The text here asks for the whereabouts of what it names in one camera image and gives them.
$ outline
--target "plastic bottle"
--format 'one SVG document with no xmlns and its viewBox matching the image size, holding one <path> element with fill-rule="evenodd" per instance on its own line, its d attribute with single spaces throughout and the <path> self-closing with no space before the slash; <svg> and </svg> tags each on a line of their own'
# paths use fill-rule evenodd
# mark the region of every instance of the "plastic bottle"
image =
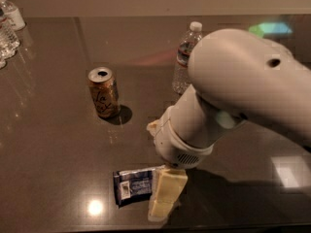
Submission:
<svg viewBox="0 0 311 233">
<path fill-rule="evenodd" d="M 0 0 L 0 7 L 8 18 L 13 30 L 20 30 L 26 25 L 18 7 L 14 3 L 8 0 Z"/>
<path fill-rule="evenodd" d="M 188 76 L 188 61 L 194 46 L 203 38 L 202 24 L 193 21 L 190 24 L 190 30 L 182 37 L 177 51 L 175 63 L 173 89 L 179 94 L 183 94 L 190 85 Z"/>
<path fill-rule="evenodd" d="M 20 42 L 8 19 L 0 9 L 0 54 L 2 58 L 10 58 L 16 54 Z"/>
</svg>

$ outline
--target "robotic arm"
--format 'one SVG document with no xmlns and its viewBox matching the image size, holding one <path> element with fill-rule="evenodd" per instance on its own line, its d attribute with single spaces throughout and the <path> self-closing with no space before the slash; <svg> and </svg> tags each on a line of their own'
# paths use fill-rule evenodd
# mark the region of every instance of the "robotic arm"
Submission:
<svg viewBox="0 0 311 233">
<path fill-rule="evenodd" d="M 245 120 L 311 147 L 311 71 L 283 46 L 242 30 L 216 31 L 192 51 L 189 75 L 192 85 L 155 130 L 155 149 L 171 166 L 197 166 Z"/>
</svg>

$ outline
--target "soda can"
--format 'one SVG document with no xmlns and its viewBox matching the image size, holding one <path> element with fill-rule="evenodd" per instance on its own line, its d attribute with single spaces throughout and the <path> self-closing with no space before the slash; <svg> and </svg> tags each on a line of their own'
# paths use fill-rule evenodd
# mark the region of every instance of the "soda can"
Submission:
<svg viewBox="0 0 311 233">
<path fill-rule="evenodd" d="M 117 81 L 107 67 L 98 67 L 88 73 L 88 87 L 99 117 L 109 118 L 120 112 Z"/>
</svg>

